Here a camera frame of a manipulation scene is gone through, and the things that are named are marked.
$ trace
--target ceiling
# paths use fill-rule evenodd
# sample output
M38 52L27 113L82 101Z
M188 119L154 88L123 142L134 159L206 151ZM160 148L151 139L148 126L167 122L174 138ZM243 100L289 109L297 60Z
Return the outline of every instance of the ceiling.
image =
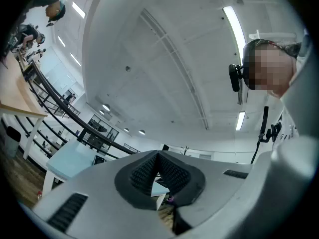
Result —
M203 140L235 136L240 111L247 116L239 134L259 131L265 105L269 123L279 117L281 102L262 91L249 91L238 104L228 65L239 64L239 55L222 8L233 6L246 42L257 29L294 33L282 40L298 41L303 27L284 0L73 1L87 16L70 4L55 33L82 64L88 104L96 111L109 104L104 116L117 127L132 135L144 129L160 141L177 134Z

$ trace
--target ceiling beam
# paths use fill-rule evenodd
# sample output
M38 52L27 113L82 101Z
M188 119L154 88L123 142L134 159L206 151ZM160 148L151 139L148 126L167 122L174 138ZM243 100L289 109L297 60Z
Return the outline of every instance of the ceiling beam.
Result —
M192 93L193 100L195 105L198 108L198 112L200 113L200 109L204 112L204 120L207 121L208 127L206 129L213 127L213 119L209 116L210 114L210 104L204 89L201 87L202 82L196 74L196 65L192 58L192 55L186 45L183 42L183 38L179 34L179 30L170 22L170 20L165 16L165 14L155 6L148 7L147 10L150 14L159 22L159 24L165 29L166 33L172 39L174 46L176 46L177 51L181 55L183 61L185 62L185 68L191 76L192 83L193 83L193 90L190 90ZM197 95L201 107L198 106L196 103L193 94Z

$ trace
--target table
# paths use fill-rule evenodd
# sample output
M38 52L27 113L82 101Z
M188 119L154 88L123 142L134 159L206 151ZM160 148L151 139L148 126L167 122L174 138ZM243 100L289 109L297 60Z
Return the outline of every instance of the table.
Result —
M38 118L30 134L23 157L27 159L34 136L47 116L25 82L19 63L9 52L0 63L0 120L3 114Z
M42 195L44 196L52 190L52 184L55 178L64 182L82 172L84 169L92 166L95 155L105 158L108 161L112 161L91 150L88 146L81 144L76 139L69 140L46 164L47 171L45 174ZM157 209L160 207L167 192L169 192L167 188L154 182L151 196L159 196L157 200Z
M29 67L29 63L27 62L27 60L25 59L25 57L21 54L20 51L17 52L18 54L18 58L20 61L20 64L22 66L22 69L25 71L28 67Z

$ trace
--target vent grille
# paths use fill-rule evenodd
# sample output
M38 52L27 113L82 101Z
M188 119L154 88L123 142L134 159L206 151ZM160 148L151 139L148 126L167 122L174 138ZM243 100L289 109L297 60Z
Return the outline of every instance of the vent grille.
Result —
M78 193L73 194L49 219L48 224L65 233L87 198L87 196Z
M182 74L185 83L192 95L192 98L195 102L195 105L199 111L200 117L204 124L204 127L208 130L208 121L206 118L206 114L200 100L199 95L197 94L197 90L195 84L193 83L192 76L188 69L186 68L185 62L182 59L181 55L179 54L176 46L172 42L170 36L166 33L163 27L156 21L156 19L146 10L144 9L141 13L141 18L144 22L151 28L153 33L157 34L158 38L162 41L165 49L170 54L170 57L174 61L176 67L179 69L180 73Z
M240 179L246 179L248 176L248 173L237 172L234 170L227 170L226 172L224 172L224 174L231 176L231 177L240 178Z
M211 155L200 154L199 158L211 160Z

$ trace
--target wooden table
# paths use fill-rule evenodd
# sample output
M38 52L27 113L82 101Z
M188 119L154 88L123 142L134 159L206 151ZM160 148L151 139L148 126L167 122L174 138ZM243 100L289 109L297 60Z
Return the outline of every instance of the wooden table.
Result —
M28 67L29 67L29 63L27 62L27 60L25 59L25 57L21 54L20 51L18 51L18 58L20 61L20 64L22 66L22 69L25 71Z
M6 66L0 63L0 120L2 114L38 118L24 150L23 157L27 159L34 136L47 115L30 91L19 63L11 52L8 53L4 63Z

